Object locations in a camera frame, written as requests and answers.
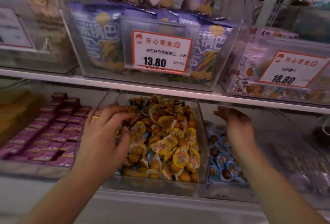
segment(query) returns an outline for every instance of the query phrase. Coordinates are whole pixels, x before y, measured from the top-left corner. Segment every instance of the hand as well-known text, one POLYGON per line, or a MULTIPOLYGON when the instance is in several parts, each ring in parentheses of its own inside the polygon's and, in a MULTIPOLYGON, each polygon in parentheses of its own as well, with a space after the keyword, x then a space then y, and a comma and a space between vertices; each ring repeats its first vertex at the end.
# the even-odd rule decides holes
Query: hand
POLYGON ((240 164, 242 160, 256 155, 258 147, 250 117, 236 109, 222 106, 218 107, 218 111, 214 111, 214 115, 227 122, 227 137, 240 164))
POLYGON ((113 176, 122 165, 131 144, 131 136, 126 127, 121 130, 121 139, 115 144, 116 131, 122 121, 135 116, 128 113, 127 106, 114 103, 102 110, 93 108, 85 123, 80 148, 72 173, 86 176, 100 185, 113 176))

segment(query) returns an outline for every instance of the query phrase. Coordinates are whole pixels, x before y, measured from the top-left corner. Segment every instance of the price tag holder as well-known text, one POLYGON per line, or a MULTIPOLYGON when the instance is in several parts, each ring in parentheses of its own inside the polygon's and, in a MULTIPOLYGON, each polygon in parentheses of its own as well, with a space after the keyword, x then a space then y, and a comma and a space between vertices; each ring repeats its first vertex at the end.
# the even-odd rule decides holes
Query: price tag holder
POLYGON ((133 30, 131 68, 183 75, 191 46, 189 38, 133 30))
POLYGON ((9 8, 0 8, 0 49, 34 49, 23 21, 9 8))
POLYGON ((279 50, 259 82, 307 88, 327 67, 329 61, 325 57, 279 50))

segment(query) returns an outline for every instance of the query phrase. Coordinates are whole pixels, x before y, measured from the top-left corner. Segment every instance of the white cable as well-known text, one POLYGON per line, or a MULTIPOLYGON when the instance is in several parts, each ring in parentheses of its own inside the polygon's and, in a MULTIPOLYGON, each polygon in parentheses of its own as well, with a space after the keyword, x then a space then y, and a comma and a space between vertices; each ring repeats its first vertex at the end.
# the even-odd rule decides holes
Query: white cable
POLYGON ((329 121, 330 121, 330 118, 327 118, 327 119, 324 121, 324 123, 323 123, 323 125, 322 125, 322 131, 323 131, 326 135, 329 135, 329 136, 330 136, 330 134, 328 134, 328 133, 325 131, 325 129, 324 129, 325 125, 327 125, 327 124, 329 123, 329 121))

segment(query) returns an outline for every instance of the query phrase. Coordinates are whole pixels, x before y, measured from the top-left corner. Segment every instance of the forearm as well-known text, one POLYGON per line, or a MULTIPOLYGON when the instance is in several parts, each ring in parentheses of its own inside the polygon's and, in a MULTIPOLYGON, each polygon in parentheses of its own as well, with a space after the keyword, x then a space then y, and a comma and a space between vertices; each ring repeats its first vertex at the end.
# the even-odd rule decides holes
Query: forearm
POLYGON ((258 147, 252 147, 248 153, 240 157, 240 166, 270 224, 328 223, 269 164, 258 147))
POLYGON ((100 186, 95 180, 71 172, 59 180, 19 223, 73 223, 100 186))

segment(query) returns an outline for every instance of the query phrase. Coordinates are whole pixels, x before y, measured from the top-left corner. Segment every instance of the shelf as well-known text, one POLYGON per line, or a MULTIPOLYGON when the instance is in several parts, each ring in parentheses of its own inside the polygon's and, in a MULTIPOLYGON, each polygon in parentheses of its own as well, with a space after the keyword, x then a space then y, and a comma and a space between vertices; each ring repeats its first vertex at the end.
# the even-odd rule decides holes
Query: shelf
POLYGON ((143 92, 150 94, 162 94, 166 96, 176 96, 183 98, 199 99, 202 101, 213 101, 214 103, 237 103, 244 105, 271 107, 278 109, 288 109, 295 111, 330 114, 330 107, 314 104, 303 104, 294 102, 279 102, 265 99, 230 96, 225 92, 205 92, 192 89, 173 88, 166 86, 153 86, 149 84, 123 82, 115 80, 87 78, 80 74, 80 69, 76 68, 72 73, 62 75, 55 73, 34 72, 20 69, 0 68, 0 76, 24 78, 30 80, 41 80, 48 82, 58 82, 75 84, 80 86, 91 86, 99 88, 111 88, 127 90, 132 92, 143 92))

